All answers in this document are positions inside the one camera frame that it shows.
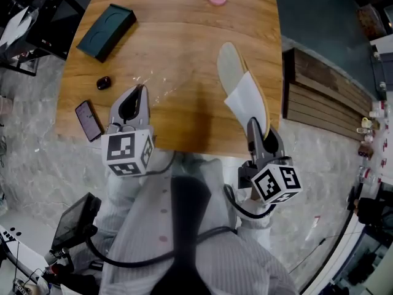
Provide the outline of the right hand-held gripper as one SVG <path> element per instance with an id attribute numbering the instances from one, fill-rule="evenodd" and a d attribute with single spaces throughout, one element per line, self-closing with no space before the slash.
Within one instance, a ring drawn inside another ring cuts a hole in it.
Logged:
<path id="1" fill-rule="evenodd" d="M 292 158 L 284 156 L 282 139 L 274 127 L 270 127 L 263 146 L 263 135 L 255 117 L 247 123 L 247 144 L 252 161 L 238 168 L 238 187 L 250 188 L 252 196 L 262 203 L 284 203 L 303 191 L 298 170 Z M 267 154 L 277 159 L 267 160 Z M 265 162 L 260 166 L 253 162 Z"/>

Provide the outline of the clear plastic bag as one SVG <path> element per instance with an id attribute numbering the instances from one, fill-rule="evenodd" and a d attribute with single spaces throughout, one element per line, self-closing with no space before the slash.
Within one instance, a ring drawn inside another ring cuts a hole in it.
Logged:
<path id="1" fill-rule="evenodd" d="M 156 106 L 187 82 L 187 74 L 173 68 L 150 68 L 137 73 L 132 80 L 135 85 L 143 84 L 147 88 L 149 103 L 151 106 Z"/>

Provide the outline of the white disposable slipper tan edge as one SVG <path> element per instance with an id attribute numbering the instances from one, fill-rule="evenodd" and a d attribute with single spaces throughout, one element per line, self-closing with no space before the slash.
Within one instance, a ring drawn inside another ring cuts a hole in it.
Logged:
<path id="1" fill-rule="evenodd" d="M 252 71 L 248 67 L 247 62 L 244 59 L 243 55 L 239 54 L 239 57 L 241 59 L 241 64 L 242 64 L 244 72 L 245 73 L 246 72 L 250 72 L 251 78 L 254 81 L 254 83 L 255 83 L 258 91 L 259 91 L 260 96 L 262 97 L 263 105 L 265 107 L 265 118 L 266 118 L 266 129 L 265 129 L 265 132 L 263 134 L 263 139 L 265 140 L 267 138 L 269 132 L 270 132 L 270 125 L 271 125 L 271 122 L 270 122 L 270 111 L 269 111 L 269 108 L 268 108 L 267 99 L 266 99 L 265 94 L 263 92 L 263 88 L 259 84 L 258 79 L 254 76 L 254 74 L 252 73 Z"/>

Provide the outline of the white disposable slipper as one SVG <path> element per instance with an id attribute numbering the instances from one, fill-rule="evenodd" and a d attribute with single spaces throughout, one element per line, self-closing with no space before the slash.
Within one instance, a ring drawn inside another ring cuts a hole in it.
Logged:
<path id="1" fill-rule="evenodd" d="M 249 119 L 255 117 L 264 134 L 266 118 L 262 97 L 250 72 L 244 72 L 239 54 L 239 50 L 233 43 L 226 42 L 221 46 L 217 56 L 219 80 L 227 94 L 224 103 L 244 130 L 247 130 Z"/>

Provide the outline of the person's left forearm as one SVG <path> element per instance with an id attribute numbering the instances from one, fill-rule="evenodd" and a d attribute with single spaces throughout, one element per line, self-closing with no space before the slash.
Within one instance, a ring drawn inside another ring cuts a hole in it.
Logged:
<path id="1" fill-rule="evenodd" d="M 175 151 L 154 151 L 151 168 L 143 176 L 118 177 L 109 173 L 107 180 L 107 199 L 99 212 L 96 225 L 108 232 L 117 232 L 131 211 L 138 195 L 148 183 L 163 181 L 171 175 Z"/>

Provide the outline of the person's right forearm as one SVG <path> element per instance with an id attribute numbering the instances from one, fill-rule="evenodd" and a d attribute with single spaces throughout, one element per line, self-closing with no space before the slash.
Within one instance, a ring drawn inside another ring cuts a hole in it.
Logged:
<path id="1" fill-rule="evenodd" d="M 260 200 L 252 200 L 250 197 L 239 203 L 241 209 L 249 214 L 260 215 L 262 218 L 251 218 L 241 211 L 236 210 L 237 217 L 240 220 L 240 231 L 251 236 L 266 250 L 270 250 L 270 232 L 272 227 L 272 216 L 274 208 L 271 205 L 265 205 Z"/>

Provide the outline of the wooden slatted bench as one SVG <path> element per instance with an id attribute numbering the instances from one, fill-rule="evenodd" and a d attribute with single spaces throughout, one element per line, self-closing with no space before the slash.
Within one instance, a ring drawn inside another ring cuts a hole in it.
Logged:
<path id="1" fill-rule="evenodd" d="M 362 141 L 357 132 L 372 110 L 372 98 L 313 56 L 292 48 L 282 54 L 282 118 Z"/>

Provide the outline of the person's black inner garment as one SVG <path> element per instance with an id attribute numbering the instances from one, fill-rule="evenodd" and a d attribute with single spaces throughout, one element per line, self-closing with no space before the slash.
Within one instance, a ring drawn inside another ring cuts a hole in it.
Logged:
<path id="1" fill-rule="evenodd" d="M 196 268 L 198 231 L 211 198 L 205 183 L 188 176 L 171 180 L 173 263 L 151 295 L 211 295 Z"/>

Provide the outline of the row of small bottles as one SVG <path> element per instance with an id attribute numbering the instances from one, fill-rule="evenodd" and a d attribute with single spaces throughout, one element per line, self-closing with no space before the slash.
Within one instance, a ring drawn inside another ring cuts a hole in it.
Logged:
<path id="1" fill-rule="evenodd" d="M 382 171 L 387 164 L 390 111 L 386 100 L 373 102 L 367 117 L 373 121 L 372 128 L 357 128 L 357 133 L 363 138 L 357 151 L 363 160 L 359 168 L 359 179 L 362 183 L 382 181 Z"/>

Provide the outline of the black metal shelf stand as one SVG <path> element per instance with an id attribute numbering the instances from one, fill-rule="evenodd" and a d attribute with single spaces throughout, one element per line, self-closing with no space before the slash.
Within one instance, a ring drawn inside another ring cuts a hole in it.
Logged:
<path id="1" fill-rule="evenodd" d="M 8 21 L 25 7 L 39 9 L 31 29 L 8 48 L 0 48 L 0 68 L 35 76 L 40 58 L 66 60 L 85 13 L 76 0 L 0 0 L 0 36 Z"/>

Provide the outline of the person's white knit cardigan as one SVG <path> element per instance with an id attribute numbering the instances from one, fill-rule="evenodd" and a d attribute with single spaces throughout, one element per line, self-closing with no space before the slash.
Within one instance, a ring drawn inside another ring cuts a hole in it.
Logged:
<path id="1" fill-rule="evenodd" d="M 169 177 L 145 186 L 117 232 L 96 225 L 95 245 L 108 255 L 100 295 L 151 295 L 171 267 L 171 180 L 177 176 L 199 179 L 211 193 L 196 241 L 196 269 L 211 295 L 297 295 L 284 266 L 240 231 L 221 161 L 188 154 L 175 160 Z"/>

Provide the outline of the small black monitor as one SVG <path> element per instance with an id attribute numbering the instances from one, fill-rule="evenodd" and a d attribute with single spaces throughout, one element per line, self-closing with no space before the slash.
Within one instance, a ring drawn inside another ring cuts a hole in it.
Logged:
<path id="1" fill-rule="evenodd" d="M 101 200 L 88 193 L 62 215 L 52 242 L 52 251 L 73 248 L 85 243 L 98 229 L 93 224 L 101 207 Z"/>

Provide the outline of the white curved counter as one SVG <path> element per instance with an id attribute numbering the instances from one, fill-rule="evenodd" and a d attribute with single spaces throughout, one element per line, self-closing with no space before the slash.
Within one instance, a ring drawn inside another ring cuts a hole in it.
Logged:
<path id="1" fill-rule="evenodd" d="M 347 213 L 336 233 L 323 237 L 321 226 L 315 230 L 316 246 L 291 269 L 301 283 L 300 295 L 319 295 L 329 285 L 354 290 L 349 277 L 363 283 L 393 242 L 393 231 L 361 224 L 353 212 Z"/>

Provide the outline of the white paper sheet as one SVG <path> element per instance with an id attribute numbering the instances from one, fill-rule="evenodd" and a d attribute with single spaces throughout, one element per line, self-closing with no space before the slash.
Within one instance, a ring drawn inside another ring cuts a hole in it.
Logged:
<path id="1" fill-rule="evenodd" d="M 17 39 L 25 35 L 35 24 L 39 15 L 39 9 L 25 7 L 14 15 L 7 23 L 4 32 L 0 36 L 0 48 L 8 48 Z"/>

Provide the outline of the brown patterned basket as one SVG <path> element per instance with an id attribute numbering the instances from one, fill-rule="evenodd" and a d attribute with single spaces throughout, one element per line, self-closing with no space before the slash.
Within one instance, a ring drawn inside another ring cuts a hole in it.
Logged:
<path id="1" fill-rule="evenodd" d="M 356 11 L 362 31 L 369 41 L 384 37 L 386 30 L 378 11 L 371 5 L 360 7 Z"/>

